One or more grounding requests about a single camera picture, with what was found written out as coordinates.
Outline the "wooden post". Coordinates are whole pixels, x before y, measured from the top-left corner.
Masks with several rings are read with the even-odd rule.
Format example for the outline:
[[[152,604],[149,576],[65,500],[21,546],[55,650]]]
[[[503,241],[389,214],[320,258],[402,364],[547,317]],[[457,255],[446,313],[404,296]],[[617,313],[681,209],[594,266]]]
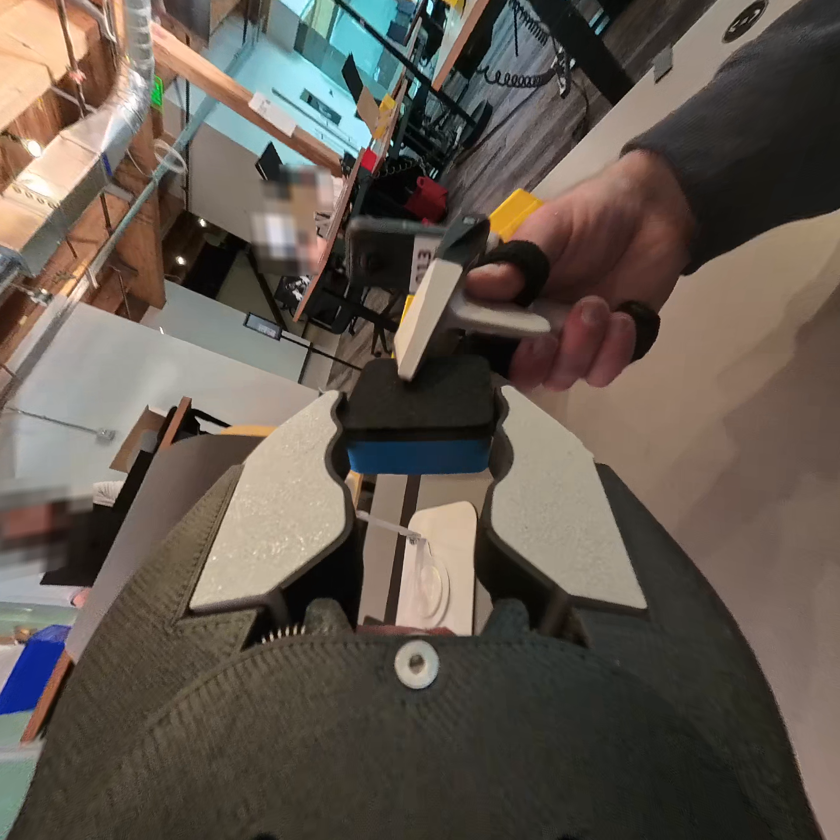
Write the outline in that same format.
[[[208,97],[254,124],[307,161],[341,177],[341,159],[301,128],[287,130],[251,107],[255,94],[158,24],[151,25],[154,57],[163,68],[197,86]]]

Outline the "long wooden workbench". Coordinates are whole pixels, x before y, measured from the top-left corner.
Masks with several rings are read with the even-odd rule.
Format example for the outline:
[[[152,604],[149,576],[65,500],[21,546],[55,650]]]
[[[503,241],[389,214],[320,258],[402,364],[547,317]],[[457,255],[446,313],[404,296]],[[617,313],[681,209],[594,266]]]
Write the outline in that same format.
[[[387,131],[385,135],[380,139],[376,140],[375,138],[373,138],[368,144],[368,146],[364,149],[373,149],[380,155],[380,169],[382,168],[386,156],[392,149],[392,140],[395,135],[396,126],[403,114],[403,100],[406,95],[406,91],[409,87],[410,80],[408,79],[407,71],[403,70],[397,77],[392,91],[392,97],[395,100],[397,108],[389,124],[387,125]],[[304,316],[307,313],[308,306],[312,302],[314,294],[319,286],[319,282],[324,277],[324,274],[329,266],[329,261],[333,252],[333,247],[336,245],[339,236],[343,233],[345,224],[350,217],[350,210],[358,209],[361,207],[361,203],[363,202],[363,198],[361,196],[362,187],[369,186],[371,179],[380,171],[379,169],[379,171],[375,175],[372,175],[366,171],[360,171],[360,157],[364,150],[362,150],[358,154],[355,163],[353,164],[353,169],[351,173],[344,180],[344,185],[341,195],[339,197],[339,201],[337,202],[332,212],[332,217],[328,228],[328,235],[324,241],[324,245],[322,245],[320,249],[318,269],[316,273],[311,277],[308,286],[304,291],[300,302],[298,303],[297,309],[294,311],[294,322],[299,322],[304,319]]]

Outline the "dark blue bag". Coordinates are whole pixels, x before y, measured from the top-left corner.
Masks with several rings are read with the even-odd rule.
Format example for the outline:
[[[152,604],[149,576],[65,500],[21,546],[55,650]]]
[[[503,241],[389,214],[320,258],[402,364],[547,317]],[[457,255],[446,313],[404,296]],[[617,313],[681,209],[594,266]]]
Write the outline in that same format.
[[[220,434],[230,428],[228,423],[220,421],[203,411],[190,407],[175,431],[174,442],[207,434]]]

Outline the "yellow plastic bin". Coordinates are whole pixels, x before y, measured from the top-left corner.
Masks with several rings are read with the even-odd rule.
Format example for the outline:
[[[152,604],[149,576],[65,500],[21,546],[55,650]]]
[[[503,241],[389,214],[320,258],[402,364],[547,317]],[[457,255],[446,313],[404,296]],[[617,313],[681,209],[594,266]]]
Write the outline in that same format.
[[[490,215],[490,236],[487,248],[494,247],[501,242],[507,243],[516,230],[543,204],[537,197],[522,189],[517,189],[495,209]],[[406,318],[410,310],[415,292],[419,288],[426,270],[434,257],[438,242],[442,235],[417,235],[414,238],[413,259],[409,273],[408,294],[403,305],[400,322]]]

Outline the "vertical metal duct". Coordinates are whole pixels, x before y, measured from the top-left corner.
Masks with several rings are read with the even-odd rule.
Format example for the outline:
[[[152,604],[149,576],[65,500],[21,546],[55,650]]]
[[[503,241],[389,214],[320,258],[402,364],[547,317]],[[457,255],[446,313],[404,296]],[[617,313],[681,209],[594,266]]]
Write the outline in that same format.
[[[151,109],[154,85],[152,1],[122,2],[122,57],[117,80],[101,106],[105,118],[102,152],[110,160],[124,155]]]

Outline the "black table grommet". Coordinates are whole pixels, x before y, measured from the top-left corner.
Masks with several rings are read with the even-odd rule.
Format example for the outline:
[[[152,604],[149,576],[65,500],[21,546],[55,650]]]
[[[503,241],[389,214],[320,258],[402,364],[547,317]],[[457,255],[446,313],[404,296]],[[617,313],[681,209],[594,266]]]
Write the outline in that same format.
[[[769,1],[750,1],[747,3],[724,30],[721,42],[730,44],[743,37],[760,20],[768,5]]]

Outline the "person's right forearm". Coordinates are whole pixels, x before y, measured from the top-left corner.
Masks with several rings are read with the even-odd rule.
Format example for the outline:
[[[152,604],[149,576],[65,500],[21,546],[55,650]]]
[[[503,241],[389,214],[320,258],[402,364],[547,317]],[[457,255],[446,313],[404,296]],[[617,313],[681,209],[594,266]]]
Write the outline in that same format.
[[[839,2],[798,2],[622,154],[655,154],[696,220],[686,273],[839,208]]]

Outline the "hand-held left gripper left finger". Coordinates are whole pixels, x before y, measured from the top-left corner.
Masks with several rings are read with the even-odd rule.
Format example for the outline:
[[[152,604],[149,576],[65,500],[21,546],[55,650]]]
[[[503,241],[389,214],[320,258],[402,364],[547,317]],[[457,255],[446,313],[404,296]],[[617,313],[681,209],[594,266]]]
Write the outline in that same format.
[[[267,606],[344,545],[354,525],[339,409],[329,391],[246,457],[189,602],[197,614]]]

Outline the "white rounded pad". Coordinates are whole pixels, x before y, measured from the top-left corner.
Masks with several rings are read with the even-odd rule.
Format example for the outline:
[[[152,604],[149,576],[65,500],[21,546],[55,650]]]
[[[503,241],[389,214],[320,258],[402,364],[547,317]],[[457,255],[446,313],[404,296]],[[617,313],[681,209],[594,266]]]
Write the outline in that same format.
[[[423,619],[417,620],[408,615],[407,586],[413,582],[414,549],[406,545],[395,624],[428,631],[446,629],[459,636],[473,634],[476,510],[467,501],[420,510],[414,513],[408,528],[422,533],[428,539],[436,561],[445,566],[449,579],[448,606],[437,626],[426,626]]]

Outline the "person's right hand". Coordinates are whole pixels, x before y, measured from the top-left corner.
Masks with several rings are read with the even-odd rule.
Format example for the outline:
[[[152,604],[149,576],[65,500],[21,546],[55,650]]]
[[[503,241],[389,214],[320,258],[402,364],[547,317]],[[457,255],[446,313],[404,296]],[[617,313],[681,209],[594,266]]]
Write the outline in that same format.
[[[637,341],[627,301],[658,312],[690,261],[696,221],[676,175],[653,152],[624,154],[528,216],[512,241],[538,246],[550,273],[539,304],[551,333],[524,339],[509,380],[522,392],[611,384]]]

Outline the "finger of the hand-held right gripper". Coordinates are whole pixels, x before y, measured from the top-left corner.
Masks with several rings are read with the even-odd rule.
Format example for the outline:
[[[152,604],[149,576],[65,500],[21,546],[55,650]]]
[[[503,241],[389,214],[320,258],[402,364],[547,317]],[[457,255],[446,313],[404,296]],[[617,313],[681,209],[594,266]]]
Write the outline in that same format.
[[[464,272],[446,259],[429,264],[394,337],[396,373],[402,382],[411,382],[419,371]]]

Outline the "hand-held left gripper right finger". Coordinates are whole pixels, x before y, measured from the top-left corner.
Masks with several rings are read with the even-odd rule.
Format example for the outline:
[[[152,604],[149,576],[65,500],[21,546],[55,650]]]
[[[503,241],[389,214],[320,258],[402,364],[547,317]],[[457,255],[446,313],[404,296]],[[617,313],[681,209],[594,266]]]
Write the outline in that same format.
[[[512,575],[561,607],[644,614],[647,600],[594,456],[511,385],[497,389],[491,484],[481,514],[490,556],[479,578],[512,597]]]

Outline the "blue black felt eraser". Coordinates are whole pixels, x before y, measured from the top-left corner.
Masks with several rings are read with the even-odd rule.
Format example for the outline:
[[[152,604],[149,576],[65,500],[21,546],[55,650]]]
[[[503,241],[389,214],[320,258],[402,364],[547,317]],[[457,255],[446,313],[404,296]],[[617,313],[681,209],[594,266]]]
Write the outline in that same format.
[[[394,360],[373,360],[338,417],[356,473],[478,474],[497,423],[490,365],[474,354],[436,358],[403,381]]]

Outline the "wooden work table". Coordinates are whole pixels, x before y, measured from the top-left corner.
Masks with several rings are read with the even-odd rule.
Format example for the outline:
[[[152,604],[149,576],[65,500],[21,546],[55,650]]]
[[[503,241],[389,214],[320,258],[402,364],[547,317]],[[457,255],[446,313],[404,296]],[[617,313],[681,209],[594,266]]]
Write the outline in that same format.
[[[448,9],[442,43],[430,75],[430,88],[435,92],[443,89],[448,74],[455,67],[456,60],[480,23],[490,1],[447,1],[446,4]]]

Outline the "white paper sign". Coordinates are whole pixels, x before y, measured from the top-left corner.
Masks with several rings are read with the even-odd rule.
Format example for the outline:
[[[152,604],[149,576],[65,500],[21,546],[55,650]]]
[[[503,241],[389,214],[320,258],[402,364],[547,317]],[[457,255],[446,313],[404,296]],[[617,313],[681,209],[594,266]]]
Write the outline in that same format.
[[[250,99],[248,106],[251,111],[258,114],[264,121],[287,137],[292,137],[297,123],[294,118],[283,108],[274,103],[264,93],[256,91]]]

